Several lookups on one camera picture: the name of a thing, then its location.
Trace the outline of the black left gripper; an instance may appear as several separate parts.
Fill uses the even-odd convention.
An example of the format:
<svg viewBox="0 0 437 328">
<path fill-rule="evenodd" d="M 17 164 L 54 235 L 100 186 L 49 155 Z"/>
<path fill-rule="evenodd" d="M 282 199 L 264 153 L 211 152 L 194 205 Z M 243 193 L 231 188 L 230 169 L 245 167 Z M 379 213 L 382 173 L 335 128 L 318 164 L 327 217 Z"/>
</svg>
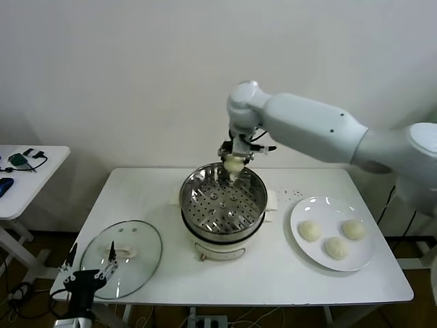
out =
<svg viewBox="0 0 437 328">
<path fill-rule="evenodd" d="M 66 316 L 94 316 L 92 306 L 96 291 L 102 288 L 102 280 L 108 281 L 118 268 L 114 242 L 111 242 L 107 265 L 103 269 L 74 272 L 73 264 L 78 244 L 73 244 L 59 273 L 64 279 L 64 288 L 71 294 Z"/>
</svg>

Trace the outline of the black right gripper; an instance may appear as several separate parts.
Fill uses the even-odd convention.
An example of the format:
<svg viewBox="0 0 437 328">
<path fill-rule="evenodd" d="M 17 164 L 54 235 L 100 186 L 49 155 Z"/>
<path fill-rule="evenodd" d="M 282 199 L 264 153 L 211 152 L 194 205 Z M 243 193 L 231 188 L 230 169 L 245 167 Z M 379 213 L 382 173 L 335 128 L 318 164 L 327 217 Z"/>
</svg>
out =
<svg viewBox="0 0 437 328">
<path fill-rule="evenodd" d="M 244 160 L 245 163 L 250 163 L 254 159 L 255 153 L 250 152 L 247 154 L 247 143 L 245 140 L 232 139 L 222 143 L 218 149 L 218 156 L 223 163 L 231 156 L 241 159 L 242 161 Z"/>
</svg>

